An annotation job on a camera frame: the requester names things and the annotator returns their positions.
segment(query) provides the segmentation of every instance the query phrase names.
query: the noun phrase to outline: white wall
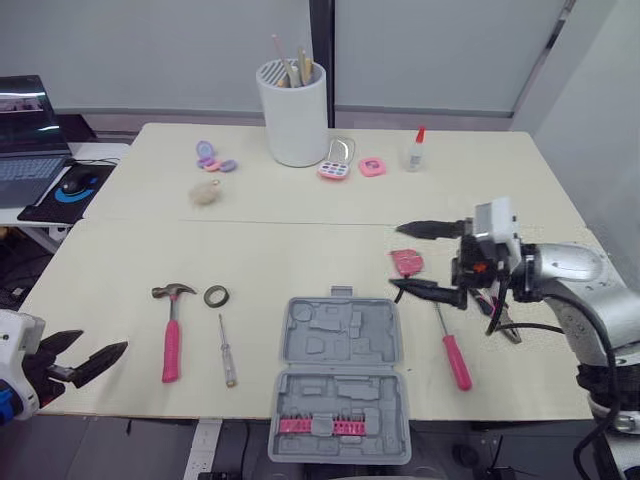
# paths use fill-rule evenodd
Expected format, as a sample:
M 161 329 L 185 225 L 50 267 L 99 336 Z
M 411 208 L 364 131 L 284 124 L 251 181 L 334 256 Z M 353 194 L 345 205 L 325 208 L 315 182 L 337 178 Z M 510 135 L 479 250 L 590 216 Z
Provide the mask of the white wall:
M 578 62 L 566 48 L 584 31 L 576 21 L 601 22 Z M 639 289 L 640 1 L 579 0 L 548 63 L 513 129 L 533 135 L 620 274 Z M 567 63 L 575 64 L 570 75 Z
M 262 111 L 255 81 L 311 52 L 307 0 L 1 0 L 0 76 L 39 74 L 58 112 Z
M 336 106 L 510 115 L 565 0 L 337 0 Z

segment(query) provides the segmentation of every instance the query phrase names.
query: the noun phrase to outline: pliers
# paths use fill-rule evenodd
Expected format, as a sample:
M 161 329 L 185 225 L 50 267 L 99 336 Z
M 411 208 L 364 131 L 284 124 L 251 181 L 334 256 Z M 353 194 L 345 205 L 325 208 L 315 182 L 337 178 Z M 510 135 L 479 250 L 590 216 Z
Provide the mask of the pliers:
M 489 299 L 485 297 L 482 293 L 480 293 L 478 289 L 475 289 L 475 288 L 470 288 L 469 293 L 478 304 L 478 307 L 480 307 L 480 311 L 487 317 L 491 318 L 493 316 L 493 311 L 495 309 L 495 302 L 497 301 L 497 299 L 495 298 Z M 498 325 L 508 325 L 510 323 L 514 323 L 514 322 L 509 316 L 509 305 L 505 303 L 504 307 L 502 308 L 502 314 L 500 315 L 500 319 L 498 320 Z M 520 334 L 518 333 L 518 330 L 516 328 L 508 328 L 505 330 L 500 330 L 500 332 L 502 332 L 504 336 L 511 341 L 511 343 L 515 343 L 515 344 L 522 343 L 522 338 L 520 338 Z

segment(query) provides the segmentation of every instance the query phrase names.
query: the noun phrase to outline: blue mouse pad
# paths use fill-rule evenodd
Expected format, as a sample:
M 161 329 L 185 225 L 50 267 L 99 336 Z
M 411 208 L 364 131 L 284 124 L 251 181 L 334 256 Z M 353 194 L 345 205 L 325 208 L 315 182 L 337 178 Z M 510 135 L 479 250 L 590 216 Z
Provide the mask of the blue mouse pad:
M 65 179 L 74 174 L 78 168 L 88 170 L 91 178 L 88 185 L 74 195 L 62 191 Z M 39 205 L 29 205 L 18 215 L 18 220 L 34 222 L 76 223 L 82 218 L 85 208 L 91 203 L 96 192 L 109 178 L 115 167 L 111 165 L 74 165 L 60 179 Z

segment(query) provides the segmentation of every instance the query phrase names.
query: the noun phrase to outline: computer mouse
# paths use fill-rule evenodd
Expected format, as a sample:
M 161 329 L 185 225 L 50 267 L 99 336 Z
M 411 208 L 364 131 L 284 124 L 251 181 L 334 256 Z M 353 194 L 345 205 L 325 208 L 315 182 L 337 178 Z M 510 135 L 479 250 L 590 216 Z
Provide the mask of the computer mouse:
M 65 195 L 77 195 L 94 183 L 95 178 L 96 175 L 88 168 L 76 168 L 64 176 L 60 189 Z

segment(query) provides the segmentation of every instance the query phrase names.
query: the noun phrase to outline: open tool case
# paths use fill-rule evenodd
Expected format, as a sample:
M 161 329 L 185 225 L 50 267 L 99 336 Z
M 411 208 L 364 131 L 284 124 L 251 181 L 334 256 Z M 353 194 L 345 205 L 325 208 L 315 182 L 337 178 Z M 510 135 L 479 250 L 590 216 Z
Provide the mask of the open tool case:
M 406 389 L 393 365 L 402 339 L 393 302 L 289 301 L 269 433 L 274 462 L 402 465 L 411 458 Z

